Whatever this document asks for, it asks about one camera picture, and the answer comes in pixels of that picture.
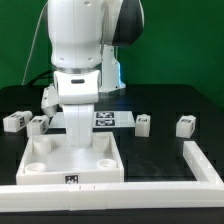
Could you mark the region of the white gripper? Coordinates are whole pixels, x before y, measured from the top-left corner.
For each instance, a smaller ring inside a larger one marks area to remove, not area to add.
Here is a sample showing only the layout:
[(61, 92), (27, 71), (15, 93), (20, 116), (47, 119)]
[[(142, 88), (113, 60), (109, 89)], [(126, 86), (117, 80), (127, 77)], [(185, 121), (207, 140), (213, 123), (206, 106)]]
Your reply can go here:
[(81, 74), (54, 73), (66, 134), (73, 146), (84, 148), (92, 144), (94, 104), (99, 99), (100, 76), (99, 70)]

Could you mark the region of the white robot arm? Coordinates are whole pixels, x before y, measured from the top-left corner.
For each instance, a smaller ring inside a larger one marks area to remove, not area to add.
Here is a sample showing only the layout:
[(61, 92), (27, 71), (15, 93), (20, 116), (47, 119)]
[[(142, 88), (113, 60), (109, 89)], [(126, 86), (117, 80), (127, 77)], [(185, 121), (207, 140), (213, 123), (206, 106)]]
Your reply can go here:
[(48, 36), (53, 83), (44, 89), (41, 107), (52, 117), (63, 109), (68, 142), (92, 143), (94, 104), (99, 99), (106, 45), (129, 46), (142, 34), (140, 0), (48, 0)]

